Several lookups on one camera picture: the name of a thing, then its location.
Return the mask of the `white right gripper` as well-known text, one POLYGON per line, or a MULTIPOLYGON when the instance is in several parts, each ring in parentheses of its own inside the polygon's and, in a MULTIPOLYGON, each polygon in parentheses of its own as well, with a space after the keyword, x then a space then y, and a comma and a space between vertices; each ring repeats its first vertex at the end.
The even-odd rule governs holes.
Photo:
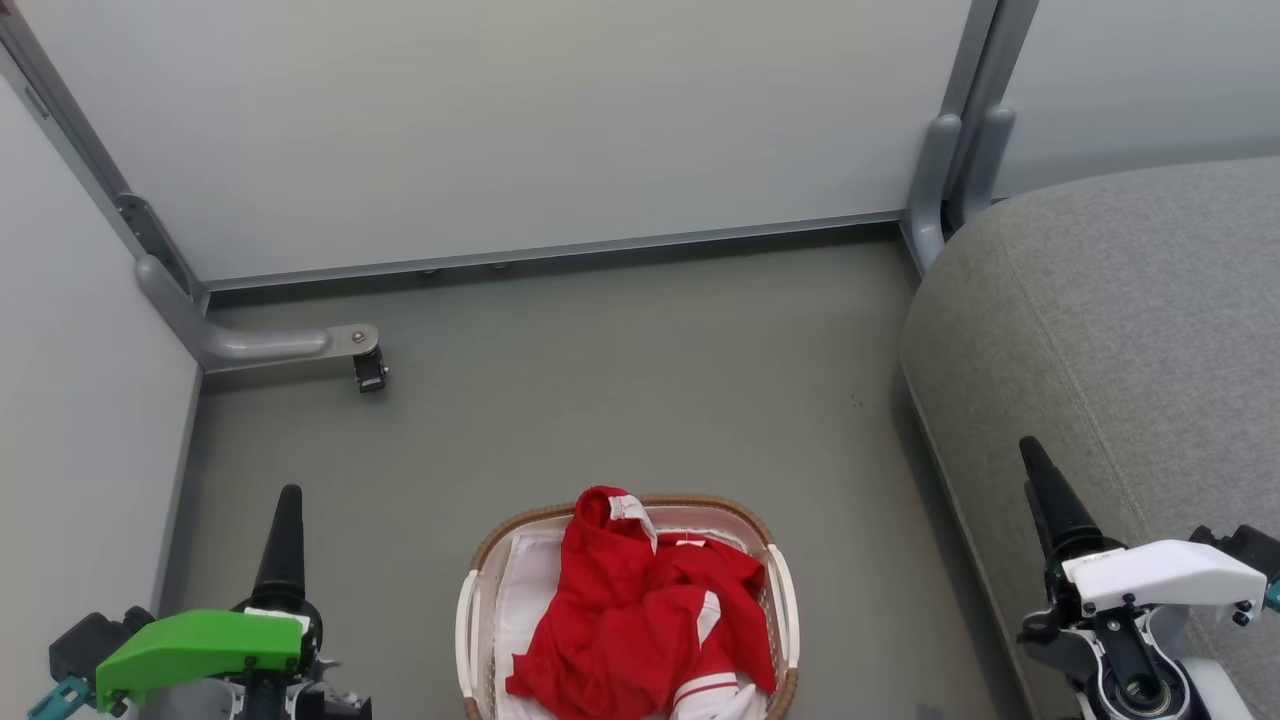
POLYGON ((1149 625, 1167 606, 1233 609, 1244 626, 1271 606, 1271 537, 1235 530, 1094 550, 1103 533, 1036 437, 1018 443, 1050 606, 1021 621, 1036 661, 1098 691, 1189 691, 1149 625))

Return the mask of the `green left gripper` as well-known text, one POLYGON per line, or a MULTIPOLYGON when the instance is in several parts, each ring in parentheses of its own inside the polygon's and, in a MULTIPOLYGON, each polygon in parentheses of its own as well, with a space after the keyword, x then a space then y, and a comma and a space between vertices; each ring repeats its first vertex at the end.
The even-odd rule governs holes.
POLYGON ((232 719, 369 719, 371 700, 325 682, 323 620, 306 601, 303 492, 284 486, 252 603, 200 609, 142 626, 95 670, 95 708, 114 714, 157 691, 216 680, 232 719))

